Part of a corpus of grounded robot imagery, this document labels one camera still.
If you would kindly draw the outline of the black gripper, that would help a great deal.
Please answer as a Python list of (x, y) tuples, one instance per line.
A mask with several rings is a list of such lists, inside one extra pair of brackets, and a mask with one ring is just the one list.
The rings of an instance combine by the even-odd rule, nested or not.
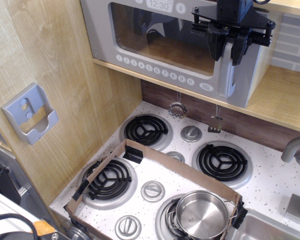
[(241, 63), (252, 44), (268, 47), (276, 23), (253, 7), (257, 0), (218, 0), (213, 6), (196, 6), (191, 10), (193, 28), (206, 33), (211, 57), (217, 62), (227, 41), (232, 40), (232, 65)]

